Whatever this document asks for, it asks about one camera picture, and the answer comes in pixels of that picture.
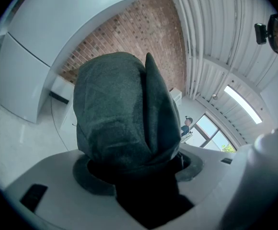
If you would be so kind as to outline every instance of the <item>white corrugated panel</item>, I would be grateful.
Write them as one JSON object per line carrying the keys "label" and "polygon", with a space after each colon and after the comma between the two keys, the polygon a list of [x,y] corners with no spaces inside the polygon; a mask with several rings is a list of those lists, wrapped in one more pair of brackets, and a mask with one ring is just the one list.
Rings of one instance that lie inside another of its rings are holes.
{"label": "white corrugated panel", "polygon": [[[203,63],[201,75],[198,71],[198,60],[194,78],[192,96],[202,96],[219,110],[236,128],[247,143],[252,143],[262,133],[272,129],[272,120],[265,103],[259,93],[271,81],[278,71],[278,55],[269,44],[258,45],[255,36],[255,23],[267,24],[270,15],[276,13],[268,0],[197,0],[199,3],[201,21],[203,24],[204,56],[212,57],[227,68],[214,64]],[[195,26],[195,37],[198,51],[199,29],[195,10],[195,0],[188,0]],[[232,72],[238,71],[250,85],[243,86]],[[261,124],[256,124],[249,114],[232,99],[224,88],[232,86],[262,118]]]}

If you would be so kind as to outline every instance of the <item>dark green fabric cover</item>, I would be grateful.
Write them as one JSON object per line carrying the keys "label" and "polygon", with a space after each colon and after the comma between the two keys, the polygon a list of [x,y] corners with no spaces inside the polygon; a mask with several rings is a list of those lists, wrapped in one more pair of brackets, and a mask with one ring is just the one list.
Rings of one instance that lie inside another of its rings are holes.
{"label": "dark green fabric cover", "polygon": [[156,174],[178,153],[179,114],[150,53],[145,67],[125,52],[86,62],[73,108],[79,150],[113,183]]}

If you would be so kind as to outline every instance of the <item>skylight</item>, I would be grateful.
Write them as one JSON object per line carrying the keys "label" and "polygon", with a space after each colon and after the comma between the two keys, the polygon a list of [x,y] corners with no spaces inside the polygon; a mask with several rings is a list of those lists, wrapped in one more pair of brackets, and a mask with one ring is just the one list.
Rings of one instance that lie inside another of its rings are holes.
{"label": "skylight", "polygon": [[248,104],[248,102],[244,100],[244,98],[239,93],[237,93],[230,86],[226,86],[224,91],[243,107],[243,109],[251,116],[256,124],[260,124],[262,122],[261,118],[257,115],[254,109]]}

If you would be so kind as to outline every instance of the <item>green foliage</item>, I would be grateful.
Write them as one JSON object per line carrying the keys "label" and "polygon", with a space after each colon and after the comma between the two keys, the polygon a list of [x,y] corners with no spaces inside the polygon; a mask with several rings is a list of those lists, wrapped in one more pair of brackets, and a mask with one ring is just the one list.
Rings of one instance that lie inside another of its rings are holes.
{"label": "green foliage", "polygon": [[222,150],[224,152],[236,152],[236,150],[232,147],[232,145],[229,143],[227,146],[222,145]]}

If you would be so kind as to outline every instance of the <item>concrete floor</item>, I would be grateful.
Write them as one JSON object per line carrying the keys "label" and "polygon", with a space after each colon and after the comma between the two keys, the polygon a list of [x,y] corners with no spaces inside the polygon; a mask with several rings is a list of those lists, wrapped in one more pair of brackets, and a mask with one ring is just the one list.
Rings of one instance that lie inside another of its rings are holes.
{"label": "concrete floor", "polygon": [[[33,124],[0,105],[1,190],[42,159],[77,149],[76,133],[60,130],[65,108],[66,104],[52,99],[52,116],[49,97],[41,110],[38,123]],[[66,146],[60,139],[53,120]]]}

